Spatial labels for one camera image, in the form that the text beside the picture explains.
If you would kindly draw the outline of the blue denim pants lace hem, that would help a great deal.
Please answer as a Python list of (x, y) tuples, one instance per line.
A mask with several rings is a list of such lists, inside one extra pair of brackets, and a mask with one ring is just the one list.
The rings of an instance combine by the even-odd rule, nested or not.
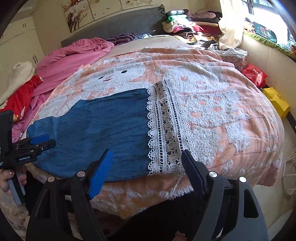
[(34, 121), (28, 137), (48, 135), (56, 142), (36, 166), (67, 178), (85, 170), (106, 149), (114, 155), (108, 182), (147, 175), (184, 174), (181, 153), (189, 148), (175, 87), (162, 80), (92, 100), (80, 100), (62, 116)]

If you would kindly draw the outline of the red floral garment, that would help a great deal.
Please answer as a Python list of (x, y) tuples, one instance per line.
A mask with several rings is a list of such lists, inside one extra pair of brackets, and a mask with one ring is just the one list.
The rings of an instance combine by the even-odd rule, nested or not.
[(1, 113), (7, 110), (13, 112), (13, 122), (23, 120), (28, 112), (29, 104), (33, 96), (33, 91), (43, 82), (39, 75), (32, 78), (17, 89), (2, 105)]

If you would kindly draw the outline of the pink bed sheet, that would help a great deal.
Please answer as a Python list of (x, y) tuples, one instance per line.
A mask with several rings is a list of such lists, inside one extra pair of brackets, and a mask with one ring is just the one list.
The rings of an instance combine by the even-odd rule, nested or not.
[(28, 112), (23, 120), (13, 124), (13, 142), (21, 138), (39, 107), (59, 84), (73, 75), (80, 66), (90, 65), (106, 56), (113, 47), (113, 43), (95, 37), (80, 39), (45, 56), (36, 69), (36, 74), (43, 79), (43, 82), (33, 91)]

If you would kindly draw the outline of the pink white bear blanket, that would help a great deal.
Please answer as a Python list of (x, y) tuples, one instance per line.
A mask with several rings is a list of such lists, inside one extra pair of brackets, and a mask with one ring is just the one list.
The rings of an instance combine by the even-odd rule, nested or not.
[[(81, 67), (55, 88), (31, 124), (49, 116), (62, 116), (80, 100), (149, 88), (162, 80), (175, 87), (185, 119), (187, 150), (196, 161), (226, 178), (243, 176), (250, 185), (275, 184), (285, 133), (281, 119), (249, 79), (210, 51), (185, 46), (146, 47), (105, 57)], [(54, 175), (35, 164), (28, 168), (40, 182)], [(192, 190), (185, 173), (106, 180), (91, 204), (127, 219)]]

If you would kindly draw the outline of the cream wardrobe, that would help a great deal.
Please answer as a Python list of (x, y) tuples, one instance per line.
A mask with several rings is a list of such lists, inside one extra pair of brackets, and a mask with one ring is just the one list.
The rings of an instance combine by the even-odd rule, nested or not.
[(29, 61), (36, 67), (44, 56), (33, 17), (10, 23), (1, 36), (1, 94), (10, 84), (16, 63)]

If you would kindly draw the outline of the yellow bag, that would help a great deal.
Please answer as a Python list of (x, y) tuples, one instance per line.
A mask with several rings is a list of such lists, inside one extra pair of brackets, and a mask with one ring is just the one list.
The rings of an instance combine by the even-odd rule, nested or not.
[(290, 105), (285, 99), (273, 87), (264, 88), (263, 93), (271, 102), (280, 118), (285, 118), (290, 111)]

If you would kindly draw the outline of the striped purple garment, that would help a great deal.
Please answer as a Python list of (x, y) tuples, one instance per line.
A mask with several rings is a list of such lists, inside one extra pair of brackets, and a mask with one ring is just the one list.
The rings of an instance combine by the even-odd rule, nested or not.
[(107, 42), (113, 43), (115, 46), (122, 45), (125, 43), (129, 43), (131, 41), (134, 41), (136, 39), (136, 35), (134, 34), (122, 34), (116, 37), (112, 37), (109, 39), (106, 39)]

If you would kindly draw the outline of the tree painting panels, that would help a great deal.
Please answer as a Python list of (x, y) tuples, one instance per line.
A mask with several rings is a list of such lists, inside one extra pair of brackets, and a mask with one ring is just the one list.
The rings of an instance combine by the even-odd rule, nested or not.
[(67, 21), (70, 32), (99, 20), (105, 16), (118, 13), (127, 9), (133, 9), (141, 6), (152, 6), (151, 0), (133, 1), (133, 0), (76, 0), (60, 1), (64, 17)]

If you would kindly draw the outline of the red plastic bag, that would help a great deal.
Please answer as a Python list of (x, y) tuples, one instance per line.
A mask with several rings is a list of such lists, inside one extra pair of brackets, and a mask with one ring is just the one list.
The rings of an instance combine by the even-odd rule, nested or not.
[(255, 65), (249, 63), (241, 73), (247, 77), (257, 88), (262, 88), (266, 85), (267, 75)]

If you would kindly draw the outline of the grey headboard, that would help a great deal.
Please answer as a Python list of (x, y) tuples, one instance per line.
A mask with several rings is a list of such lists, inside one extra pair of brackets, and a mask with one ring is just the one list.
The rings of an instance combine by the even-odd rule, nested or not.
[(164, 33), (162, 21), (166, 16), (164, 5), (156, 8), (139, 9), (98, 21), (61, 41), (66, 47), (80, 39), (99, 37), (109, 39), (123, 34), (142, 35)]

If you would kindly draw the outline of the pile of folded clothes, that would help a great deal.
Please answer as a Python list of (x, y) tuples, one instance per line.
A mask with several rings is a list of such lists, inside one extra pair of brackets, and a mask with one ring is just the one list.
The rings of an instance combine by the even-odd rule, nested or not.
[(163, 30), (185, 44), (208, 49), (217, 44), (222, 32), (219, 21), (222, 13), (207, 11), (190, 13), (188, 9), (168, 11), (162, 21)]

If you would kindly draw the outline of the cream curtain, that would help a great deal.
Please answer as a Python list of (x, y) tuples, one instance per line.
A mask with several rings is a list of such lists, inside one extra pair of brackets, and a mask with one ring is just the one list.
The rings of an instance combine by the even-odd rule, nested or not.
[(242, 1), (220, 1), (222, 18), (218, 22), (222, 33), (219, 38), (219, 49), (239, 47), (243, 36), (244, 11)]

